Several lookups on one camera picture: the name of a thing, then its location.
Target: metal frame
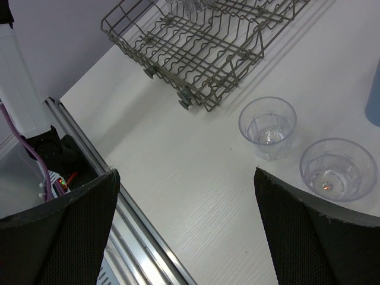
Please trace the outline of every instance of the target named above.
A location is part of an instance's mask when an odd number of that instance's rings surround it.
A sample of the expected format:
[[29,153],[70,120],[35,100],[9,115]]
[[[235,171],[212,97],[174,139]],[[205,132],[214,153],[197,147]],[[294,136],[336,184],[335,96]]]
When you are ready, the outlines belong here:
[[[106,173],[109,166],[64,105],[52,99],[47,99],[44,105],[64,133],[73,137],[97,174]],[[117,271],[114,273],[121,284],[123,281],[126,284],[196,285],[122,185],[104,256]]]
[[103,258],[102,265],[100,267],[96,285],[120,285],[120,282],[113,273],[112,267],[109,265],[109,262],[105,257]]
[[[122,0],[103,19],[101,30],[145,73],[178,90],[183,107],[193,101],[211,111],[237,87],[278,35],[311,0],[216,0],[186,13],[181,2],[159,5]],[[149,11],[147,23],[138,20]],[[131,27],[138,33],[123,37]]]

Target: black mesh fabric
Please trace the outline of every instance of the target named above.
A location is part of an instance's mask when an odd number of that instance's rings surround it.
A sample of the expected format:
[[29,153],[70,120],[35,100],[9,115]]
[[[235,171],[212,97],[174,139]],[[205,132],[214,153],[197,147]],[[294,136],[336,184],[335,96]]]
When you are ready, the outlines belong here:
[[336,284],[303,204],[259,169],[255,192],[278,283]]
[[0,220],[0,284],[96,284],[119,188],[113,170]]
[[380,218],[257,169],[255,192],[280,285],[380,284]]

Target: wire dish rack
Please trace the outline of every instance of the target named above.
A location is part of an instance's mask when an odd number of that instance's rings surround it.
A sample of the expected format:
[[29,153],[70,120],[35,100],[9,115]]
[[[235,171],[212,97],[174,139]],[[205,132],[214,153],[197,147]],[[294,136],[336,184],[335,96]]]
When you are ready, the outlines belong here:
[[[123,0],[101,29],[150,78],[177,89],[185,109],[195,102],[211,111],[310,1],[216,0],[188,14],[181,2]],[[129,29],[136,32],[123,37]]]

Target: white table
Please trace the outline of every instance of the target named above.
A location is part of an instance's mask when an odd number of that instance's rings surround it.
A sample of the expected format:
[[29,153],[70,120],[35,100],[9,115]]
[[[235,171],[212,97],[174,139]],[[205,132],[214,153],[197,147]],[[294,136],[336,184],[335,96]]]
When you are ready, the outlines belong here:
[[[185,111],[171,86],[117,47],[62,98],[199,284],[277,284],[254,194],[257,166],[307,191],[301,153],[327,137],[363,145],[380,164],[380,128],[364,114],[380,57],[380,1],[328,0],[311,18],[325,2],[313,1],[211,113]],[[262,96],[284,98],[299,119],[292,154],[273,162],[255,157],[238,130],[244,105]],[[341,205],[380,216],[379,201],[377,190]]]

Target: drinking glass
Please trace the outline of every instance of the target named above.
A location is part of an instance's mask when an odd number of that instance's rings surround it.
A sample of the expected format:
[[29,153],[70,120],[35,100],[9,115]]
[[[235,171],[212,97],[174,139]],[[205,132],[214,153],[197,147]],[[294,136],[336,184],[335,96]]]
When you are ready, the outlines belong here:
[[358,200],[370,193],[378,167],[361,145],[342,138],[327,138],[303,153],[299,170],[304,183],[317,195],[331,201]]
[[293,106],[278,97],[262,97],[250,102],[239,116],[240,133],[265,159],[287,154],[294,139],[297,115]]

